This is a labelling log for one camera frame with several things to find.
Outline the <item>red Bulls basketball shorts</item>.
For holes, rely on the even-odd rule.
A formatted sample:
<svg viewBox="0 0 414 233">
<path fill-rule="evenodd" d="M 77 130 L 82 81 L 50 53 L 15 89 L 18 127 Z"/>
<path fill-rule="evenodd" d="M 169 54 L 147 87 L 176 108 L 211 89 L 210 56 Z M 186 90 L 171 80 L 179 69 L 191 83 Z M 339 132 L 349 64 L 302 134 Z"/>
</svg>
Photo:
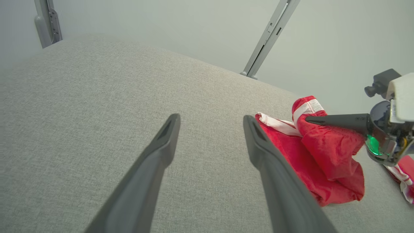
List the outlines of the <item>red Bulls basketball shorts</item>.
<svg viewBox="0 0 414 233">
<path fill-rule="evenodd" d="M 314 96 L 296 100 L 292 121 L 257 112 L 255 118 L 320 206 L 360 201 L 364 174 L 354 156 L 364 145 L 355 131 L 306 122 L 307 116 L 326 116 Z"/>
</svg>

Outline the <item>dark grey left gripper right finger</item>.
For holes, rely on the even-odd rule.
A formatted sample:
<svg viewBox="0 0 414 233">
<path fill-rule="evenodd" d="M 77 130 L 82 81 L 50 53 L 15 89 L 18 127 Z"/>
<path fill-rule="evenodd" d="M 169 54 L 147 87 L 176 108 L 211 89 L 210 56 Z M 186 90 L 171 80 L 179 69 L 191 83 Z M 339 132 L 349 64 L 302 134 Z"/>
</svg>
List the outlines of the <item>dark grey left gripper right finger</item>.
<svg viewBox="0 0 414 233">
<path fill-rule="evenodd" d="M 245 115 L 243 127 L 250 162 L 260 172 L 273 232 L 338 233 L 257 120 Z"/>
</svg>

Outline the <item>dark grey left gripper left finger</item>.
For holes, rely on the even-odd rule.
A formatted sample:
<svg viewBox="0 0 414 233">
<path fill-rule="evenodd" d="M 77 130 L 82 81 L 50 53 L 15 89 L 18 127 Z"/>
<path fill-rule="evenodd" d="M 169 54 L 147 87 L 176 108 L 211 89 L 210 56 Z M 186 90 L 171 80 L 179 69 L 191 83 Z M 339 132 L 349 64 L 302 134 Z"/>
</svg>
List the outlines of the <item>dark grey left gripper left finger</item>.
<svg viewBox="0 0 414 233">
<path fill-rule="evenodd" d="M 85 233 L 149 233 L 165 169 L 172 163 L 180 115 L 170 115 L 139 155 Z"/>
</svg>

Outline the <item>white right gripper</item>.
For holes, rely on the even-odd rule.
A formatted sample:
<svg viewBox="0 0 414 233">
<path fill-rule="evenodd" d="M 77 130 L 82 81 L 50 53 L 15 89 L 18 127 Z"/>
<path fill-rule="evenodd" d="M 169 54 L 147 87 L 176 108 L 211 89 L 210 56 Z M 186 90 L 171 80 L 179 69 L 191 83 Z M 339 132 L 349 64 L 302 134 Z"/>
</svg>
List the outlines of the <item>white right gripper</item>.
<svg viewBox="0 0 414 233">
<path fill-rule="evenodd" d="M 389 83 L 385 101 L 369 114 L 307 116 L 306 122 L 354 130 L 362 135 L 372 133 L 372 122 L 387 135 L 414 136 L 414 72 Z"/>
</svg>

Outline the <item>grey metal stand with wheel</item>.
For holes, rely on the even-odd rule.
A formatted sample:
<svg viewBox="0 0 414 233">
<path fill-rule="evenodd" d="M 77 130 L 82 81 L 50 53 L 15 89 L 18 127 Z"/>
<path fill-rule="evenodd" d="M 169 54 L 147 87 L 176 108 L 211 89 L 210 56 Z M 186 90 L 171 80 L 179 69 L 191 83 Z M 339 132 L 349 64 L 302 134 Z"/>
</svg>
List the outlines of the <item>grey metal stand with wheel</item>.
<svg viewBox="0 0 414 233">
<path fill-rule="evenodd" d="M 62 41 L 58 13 L 53 0 L 34 0 L 37 16 L 34 18 L 42 48 Z"/>
</svg>

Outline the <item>red white basketball jersey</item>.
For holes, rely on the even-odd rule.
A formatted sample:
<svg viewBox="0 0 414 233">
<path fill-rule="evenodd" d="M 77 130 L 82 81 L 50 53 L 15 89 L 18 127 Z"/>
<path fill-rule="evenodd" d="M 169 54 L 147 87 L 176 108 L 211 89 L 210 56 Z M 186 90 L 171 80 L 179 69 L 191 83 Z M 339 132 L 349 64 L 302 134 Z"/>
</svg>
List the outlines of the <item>red white basketball jersey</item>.
<svg viewBox="0 0 414 233">
<path fill-rule="evenodd" d="M 414 205 L 414 159 L 407 155 L 397 165 L 385 166 L 385 168 L 399 184 L 405 200 L 410 205 Z"/>
</svg>

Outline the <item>grey partition post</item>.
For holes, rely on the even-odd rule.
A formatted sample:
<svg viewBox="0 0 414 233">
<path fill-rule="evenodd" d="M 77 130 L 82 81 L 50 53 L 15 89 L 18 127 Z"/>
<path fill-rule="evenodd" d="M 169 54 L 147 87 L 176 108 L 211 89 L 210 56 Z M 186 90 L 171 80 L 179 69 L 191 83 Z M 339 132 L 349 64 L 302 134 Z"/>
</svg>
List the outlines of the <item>grey partition post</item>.
<svg viewBox="0 0 414 233">
<path fill-rule="evenodd" d="M 278 40 L 301 0 L 279 0 L 245 68 L 243 76 L 257 80 L 257 72 Z"/>
</svg>

